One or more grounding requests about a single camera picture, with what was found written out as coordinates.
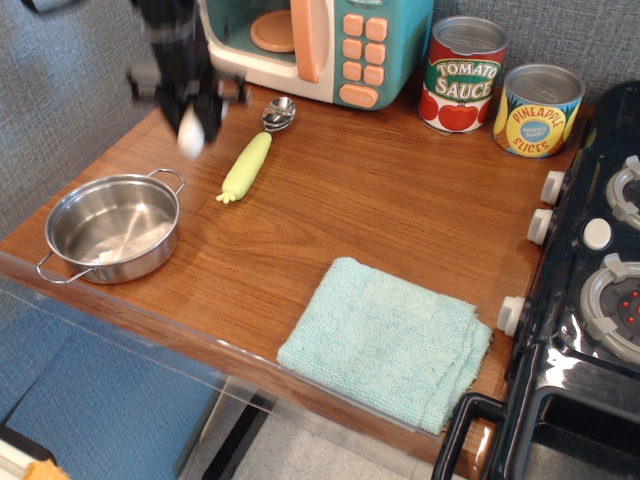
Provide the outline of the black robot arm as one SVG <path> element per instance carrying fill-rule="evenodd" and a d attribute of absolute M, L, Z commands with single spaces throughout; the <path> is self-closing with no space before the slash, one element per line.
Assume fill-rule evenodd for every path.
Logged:
<path fill-rule="evenodd" d="M 244 79 L 216 69 L 197 1 L 7 1 L 1 5 L 1 111 L 44 133 L 105 140 L 159 107 L 179 147 L 218 136 Z"/>

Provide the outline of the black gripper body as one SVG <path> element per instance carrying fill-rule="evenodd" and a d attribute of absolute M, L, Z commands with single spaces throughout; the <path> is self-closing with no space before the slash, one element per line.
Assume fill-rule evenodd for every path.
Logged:
<path fill-rule="evenodd" d="M 151 42 L 151 50 L 153 61 L 134 64 L 127 71 L 134 100 L 160 103 L 164 94 L 183 105 L 199 95 L 212 94 L 222 101 L 250 102 L 251 89 L 243 78 L 212 65 L 204 37 Z"/>

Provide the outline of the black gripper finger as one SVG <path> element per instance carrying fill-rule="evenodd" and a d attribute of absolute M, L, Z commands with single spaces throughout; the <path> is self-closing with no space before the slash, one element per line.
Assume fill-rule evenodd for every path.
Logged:
<path fill-rule="evenodd" d="M 219 96 L 198 96 L 194 102 L 196 116 L 203 128 L 206 142 L 213 142 L 222 124 L 223 100 Z"/>
<path fill-rule="evenodd" d="M 174 97 L 161 97 L 158 105 L 175 135 L 178 135 L 185 112 L 184 104 Z"/>

